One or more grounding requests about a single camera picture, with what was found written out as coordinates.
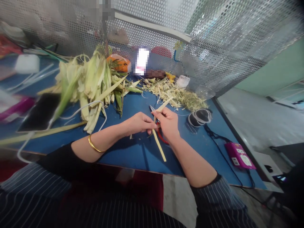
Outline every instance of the black phone screen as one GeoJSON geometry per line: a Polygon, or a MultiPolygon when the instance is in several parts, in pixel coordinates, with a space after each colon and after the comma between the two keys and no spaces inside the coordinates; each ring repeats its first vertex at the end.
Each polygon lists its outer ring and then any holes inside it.
{"type": "Polygon", "coordinates": [[[52,124],[60,94],[45,93],[31,108],[17,132],[47,130],[52,124]]]}

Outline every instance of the striped sleeve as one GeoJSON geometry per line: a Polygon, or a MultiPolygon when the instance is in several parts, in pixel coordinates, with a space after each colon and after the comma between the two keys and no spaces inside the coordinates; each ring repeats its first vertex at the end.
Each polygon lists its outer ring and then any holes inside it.
{"type": "Polygon", "coordinates": [[[191,187],[197,204],[196,227],[256,228],[246,205],[224,177],[203,188],[191,187]]]}
{"type": "Polygon", "coordinates": [[[37,163],[31,163],[15,172],[2,183],[7,193],[39,195],[61,198],[71,187],[62,177],[55,175],[37,163]]]}

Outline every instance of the bracelet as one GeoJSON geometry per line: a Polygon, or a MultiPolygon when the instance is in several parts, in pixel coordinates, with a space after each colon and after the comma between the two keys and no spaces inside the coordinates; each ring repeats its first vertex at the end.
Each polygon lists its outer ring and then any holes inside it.
{"type": "Polygon", "coordinates": [[[92,141],[91,141],[91,135],[89,135],[89,144],[90,144],[91,147],[92,147],[94,150],[96,150],[97,152],[104,153],[104,152],[100,151],[99,149],[97,149],[97,148],[93,145],[93,143],[92,143],[92,141]]]}

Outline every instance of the gray floor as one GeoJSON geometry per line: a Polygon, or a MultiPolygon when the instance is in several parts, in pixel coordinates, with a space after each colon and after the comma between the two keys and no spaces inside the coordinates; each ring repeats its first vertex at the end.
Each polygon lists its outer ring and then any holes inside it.
{"type": "MultiPolygon", "coordinates": [[[[235,88],[220,97],[219,101],[254,150],[270,155],[281,171],[288,172],[290,167],[268,147],[303,142],[304,114],[235,88]]],[[[189,228],[195,227],[196,204],[187,180],[167,175],[163,180],[164,212],[189,228]]],[[[257,226],[267,227],[270,211],[241,189],[233,188],[247,205],[248,213],[257,226]]],[[[248,190],[248,192],[261,201],[270,195],[269,191],[248,190]]],[[[288,227],[281,217],[275,215],[273,227],[288,227]]]]}

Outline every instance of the blue tabletop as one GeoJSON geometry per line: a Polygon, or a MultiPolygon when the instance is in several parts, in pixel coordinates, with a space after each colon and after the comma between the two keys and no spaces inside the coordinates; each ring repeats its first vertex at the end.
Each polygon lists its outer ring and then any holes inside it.
{"type": "MultiPolygon", "coordinates": [[[[0,60],[0,65],[14,66],[16,58],[9,57],[4,60],[0,60]]],[[[50,59],[41,59],[41,69],[45,66],[54,62],[50,59]]],[[[57,68],[58,62],[54,62],[54,69],[57,68]]],[[[42,89],[51,87],[55,84],[54,75],[51,75],[40,82],[35,83],[34,85],[22,90],[19,94],[35,97],[36,93],[42,89]]],[[[15,75],[9,79],[3,80],[0,82],[2,88],[8,88],[20,83],[24,79],[24,75],[15,75]]],[[[113,108],[113,105],[110,105],[106,109],[108,120],[104,125],[104,128],[118,124],[137,112],[143,112],[148,116],[151,116],[149,105],[152,105],[155,108],[158,108],[160,105],[157,104],[157,97],[151,93],[145,92],[144,96],[147,99],[144,99],[141,95],[135,93],[128,93],[123,101],[123,116],[120,118],[120,115],[116,113],[113,108]]],[[[234,137],[233,133],[229,129],[227,123],[221,116],[220,112],[217,110],[213,101],[209,100],[209,108],[213,111],[212,121],[209,125],[212,131],[215,133],[224,136],[230,139],[233,142],[238,142],[234,137]]],[[[74,105],[69,105],[65,112],[62,114],[63,117],[71,116],[78,108],[79,102],[74,105]]],[[[177,111],[179,115],[186,115],[190,112],[187,110],[177,111]]],[[[63,126],[67,120],[58,119],[54,122],[53,128],[63,126]]],[[[81,121],[80,113],[76,115],[76,118],[73,119],[68,124],[75,124],[81,121]]],[[[98,119],[95,131],[97,131],[104,121],[104,117],[100,116],[98,119]]],[[[6,125],[0,125],[0,139],[9,138],[16,135],[16,130],[21,124],[22,119],[19,118],[12,123],[6,125]]],[[[236,175],[242,181],[244,186],[251,187],[251,182],[248,174],[245,171],[242,171],[238,168],[232,166],[229,156],[224,147],[225,142],[221,139],[216,140],[220,149],[222,150],[226,159],[230,162],[228,165],[223,156],[220,154],[215,143],[207,135],[203,127],[196,128],[197,134],[193,134],[189,127],[187,126],[187,116],[179,116],[179,132],[183,139],[185,139],[200,155],[202,155],[217,171],[219,174],[223,175],[227,181],[232,185],[241,185],[237,180],[235,174],[231,171],[229,165],[232,167],[236,175]]],[[[62,145],[65,145],[71,141],[75,141],[87,135],[83,131],[84,126],[77,127],[72,130],[65,132],[60,132],[57,134],[32,139],[28,142],[24,150],[38,152],[42,154],[48,154],[56,150],[62,145]]],[[[171,148],[165,145],[160,141],[163,148],[164,154],[166,156],[167,162],[164,162],[162,156],[159,152],[157,144],[154,140],[154,137],[147,138],[147,133],[137,133],[133,135],[134,139],[129,139],[128,137],[119,140],[112,148],[109,149],[109,153],[106,153],[99,160],[102,164],[114,165],[119,167],[126,167],[138,170],[147,170],[151,172],[163,173],[184,176],[183,170],[173,154],[171,148]]],[[[10,148],[19,148],[22,143],[16,143],[9,145],[10,148]]],[[[251,176],[255,182],[256,188],[266,189],[264,183],[259,177],[258,173],[255,170],[250,170],[251,176]]]]}

